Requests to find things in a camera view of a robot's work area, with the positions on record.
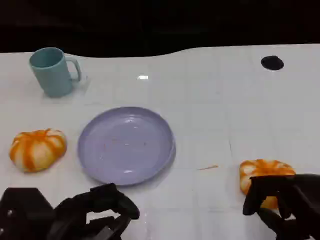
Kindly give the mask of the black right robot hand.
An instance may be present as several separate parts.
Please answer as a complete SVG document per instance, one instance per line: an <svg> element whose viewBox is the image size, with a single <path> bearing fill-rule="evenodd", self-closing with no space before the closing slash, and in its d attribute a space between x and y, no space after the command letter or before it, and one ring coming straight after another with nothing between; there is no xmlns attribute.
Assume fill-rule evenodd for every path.
<svg viewBox="0 0 320 240"><path fill-rule="evenodd" d="M242 213L258 214L278 240L318 240L320 177L317 174L251 177Z"/></svg>

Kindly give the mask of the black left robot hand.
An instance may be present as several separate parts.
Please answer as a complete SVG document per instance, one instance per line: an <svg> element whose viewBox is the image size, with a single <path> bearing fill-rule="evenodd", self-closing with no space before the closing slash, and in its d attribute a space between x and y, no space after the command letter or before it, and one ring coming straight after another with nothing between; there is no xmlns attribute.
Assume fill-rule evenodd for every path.
<svg viewBox="0 0 320 240"><path fill-rule="evenodd" d="M91 188L52 207L34 187L9 187L0 199L2 240L119 240L140 217L113 183Z"/></svg>

